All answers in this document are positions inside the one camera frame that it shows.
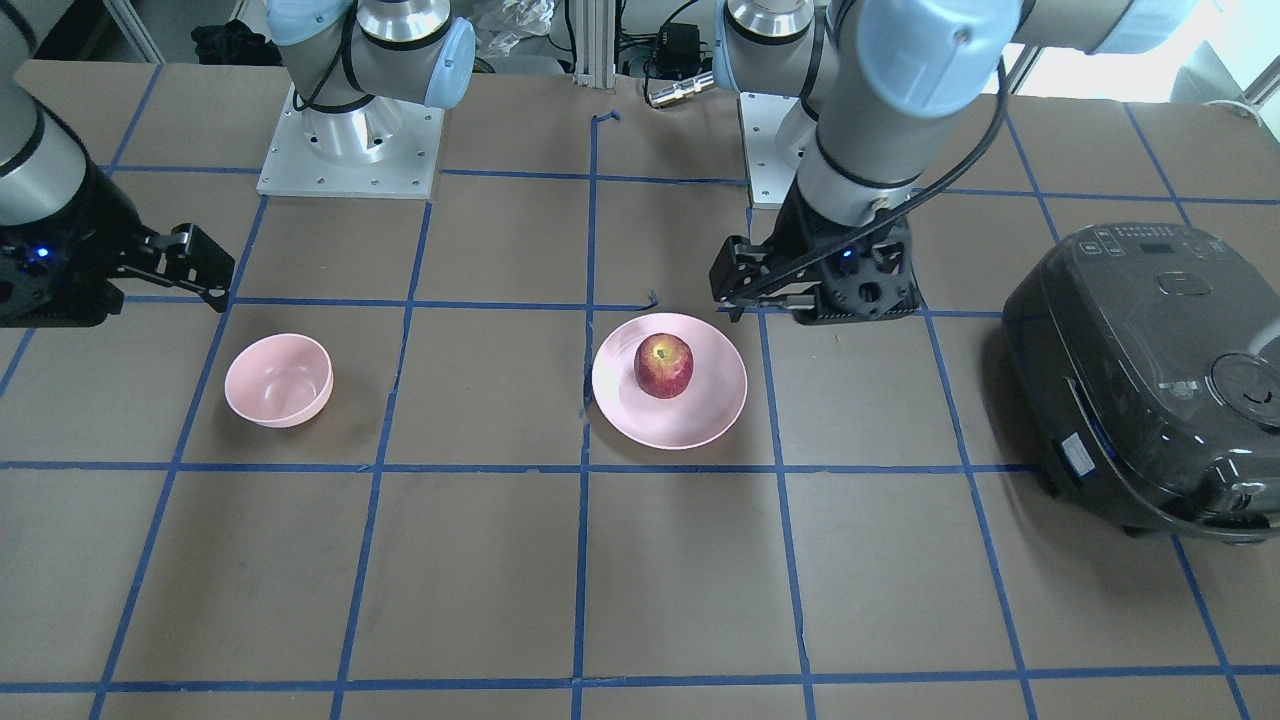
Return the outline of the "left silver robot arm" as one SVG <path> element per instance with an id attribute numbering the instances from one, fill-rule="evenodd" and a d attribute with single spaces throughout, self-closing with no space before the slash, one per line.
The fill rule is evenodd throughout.
<path id="1" fill-rule="evenodd" d="M 1142 54 L 1190 1 L 719 1 L 719 87 L 795 97 L 812 123 L 762 243 L 728 237 L 710 295 L 806 325 L 879 322 L 920 305 L 908 214 L 992 145 L 1010 44 Z"/>

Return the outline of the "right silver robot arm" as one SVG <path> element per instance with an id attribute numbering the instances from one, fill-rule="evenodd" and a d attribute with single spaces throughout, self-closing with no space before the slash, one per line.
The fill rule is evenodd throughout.
<path id="1" fill-rule="evenodd" d="M 36 61 L 35 27 L 3 4 L 3 329 L 90 328 L 122 281 L 232 304 L 387 305 L 408 282 L 445 111 L 474 117 L 474 28 L 447 1 L 270 1 L 279 67 Z M 151 176 L 201 222 L 220 170 L 312 215 L 275 254 L 236 264 L 197 224 L 161 232 L 108 177 Z"/>

